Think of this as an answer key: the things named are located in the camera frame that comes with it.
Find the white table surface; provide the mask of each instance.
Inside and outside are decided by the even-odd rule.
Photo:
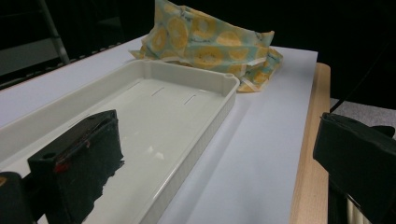
[[[140,45],[138,38],[0,91],[0,128],[122,66]],[[237,94],[159,223],[289,222],[318,54],[275,49],[282,67],[262,92]]]

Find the yellow patterned bag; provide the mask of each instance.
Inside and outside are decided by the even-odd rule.
[[[260,91],[283,58],[270,48],[273,31],[249,31],[167,0],[155,0],[154,21],[142,48],[131,50],[136,59],[231,73],[241,92]]]

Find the dark background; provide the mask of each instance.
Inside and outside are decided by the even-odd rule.
[[[46,2],[70,59],[145,35],[153,26],[154,0]],[[172,2],[249,30],[273,30],[273,46],[317,51],[318,62],[332,68],[331,97],[336,99],[349,95],[383,51],[348,101],[396,109],[396,1]],[[1,5],[0,26],[6,32],[1,35],[0,50],[49,35],[42,16],[35,12],[39,11],[36,1],[3,0]],[[9,16],[21,12],[21,16]]]

